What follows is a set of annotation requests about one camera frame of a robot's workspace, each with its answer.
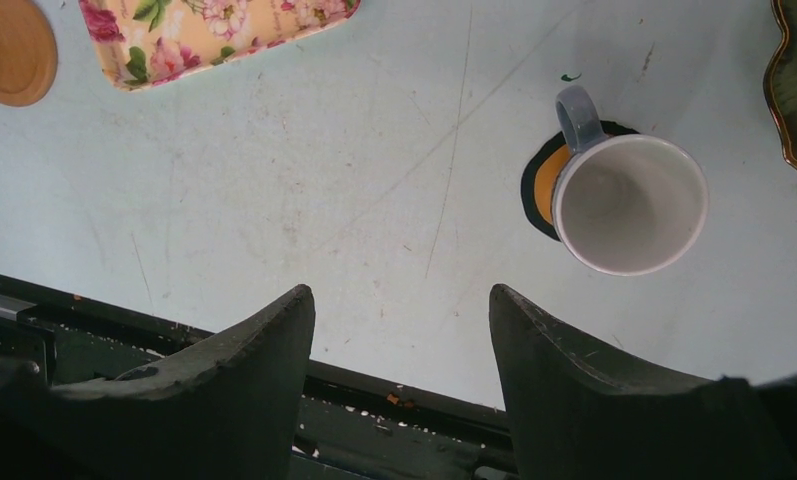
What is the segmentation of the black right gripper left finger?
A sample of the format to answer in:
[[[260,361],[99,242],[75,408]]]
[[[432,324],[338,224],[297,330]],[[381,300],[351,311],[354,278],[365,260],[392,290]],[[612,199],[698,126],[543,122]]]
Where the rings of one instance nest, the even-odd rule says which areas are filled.
[[[311,289],[112,379],[48,386],[0,359],[0,479],[283,479],[315,326]]]

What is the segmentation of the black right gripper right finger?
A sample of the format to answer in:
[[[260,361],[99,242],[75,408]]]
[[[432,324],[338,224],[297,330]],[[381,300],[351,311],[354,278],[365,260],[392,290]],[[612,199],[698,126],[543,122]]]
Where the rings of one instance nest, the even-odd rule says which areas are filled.
[[[489,323],[524,479],[797,479],[797,374],[675,371],[493,286]]]

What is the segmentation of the blue grey mug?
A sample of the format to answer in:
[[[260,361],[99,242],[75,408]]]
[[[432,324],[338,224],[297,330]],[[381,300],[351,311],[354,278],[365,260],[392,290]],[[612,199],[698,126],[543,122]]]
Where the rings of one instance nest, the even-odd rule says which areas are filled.
[[[573,85],[555,110],[570,157],[551,190],[551,223],[582,264],[638,276],[681,258],[709,208],[699,164],[679,146],[643,134],[609,135],[587,91]]]

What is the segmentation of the orange question mark coaster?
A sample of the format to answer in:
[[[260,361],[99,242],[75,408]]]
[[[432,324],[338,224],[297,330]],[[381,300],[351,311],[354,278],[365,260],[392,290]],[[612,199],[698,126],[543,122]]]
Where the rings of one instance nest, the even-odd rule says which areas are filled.
[[[529,223],[559,242],[552,221],[552,195],[562,168],[571,157],[562,132],[551,137],[528,162],[521,177],[520,198]]]

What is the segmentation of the floral rectangular tray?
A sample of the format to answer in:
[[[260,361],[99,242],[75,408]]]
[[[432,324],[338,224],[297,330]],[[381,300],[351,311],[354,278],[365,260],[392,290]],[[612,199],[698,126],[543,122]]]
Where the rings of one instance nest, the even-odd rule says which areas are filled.
[[[335,27],[356,0],[81,0],[104,76],[124,91],[181,77]]]

